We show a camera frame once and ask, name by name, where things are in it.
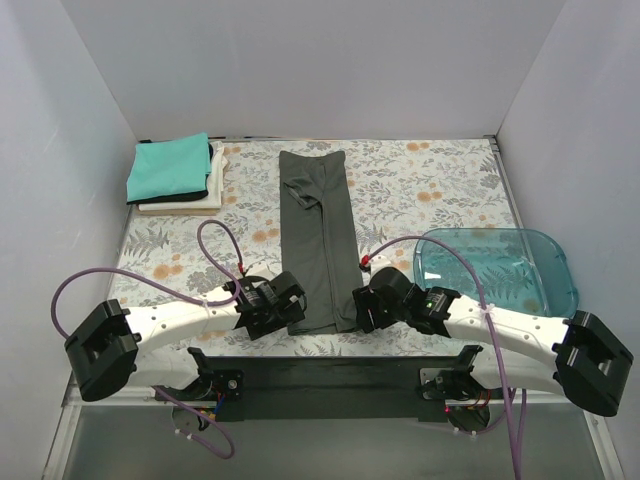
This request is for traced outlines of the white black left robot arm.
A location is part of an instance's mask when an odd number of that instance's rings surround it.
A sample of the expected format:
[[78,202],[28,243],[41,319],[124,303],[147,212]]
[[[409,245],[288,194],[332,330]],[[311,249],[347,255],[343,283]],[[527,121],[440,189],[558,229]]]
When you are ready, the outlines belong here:
[[229,281],[190,301],[125,308],[116,299],[94,308],[64,348],[80,395],[101,401],[125,387],[168,387],[193,400],[213,386],[195,355],[170,344],[205,333],[243,329],[256,340],[304,319],[306,294],[295,277],[266,270]]

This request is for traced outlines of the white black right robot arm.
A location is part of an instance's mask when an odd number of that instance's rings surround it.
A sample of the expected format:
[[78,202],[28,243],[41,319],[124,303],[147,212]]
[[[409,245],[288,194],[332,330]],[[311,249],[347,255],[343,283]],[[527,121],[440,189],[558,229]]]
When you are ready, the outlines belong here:
[[596,315],[539,317],[494,306],[442,287],[422,289],[393,267],[378,270],[352,296],[365,332],[404,322],[425,335],[498,346],[452,373],[464,397],[496,389],[505,375],[514,388],[563,395],[603,417],[618,413],[634,357]]

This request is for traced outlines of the dark grey t shirt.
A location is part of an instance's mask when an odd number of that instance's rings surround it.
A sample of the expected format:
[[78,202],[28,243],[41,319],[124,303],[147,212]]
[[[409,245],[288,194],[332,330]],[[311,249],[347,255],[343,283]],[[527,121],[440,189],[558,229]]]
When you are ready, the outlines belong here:
[[279,154],[282,269],[306,294],[294,336],[357,329],[352,292],[363,286],[343,151],[321,157]]

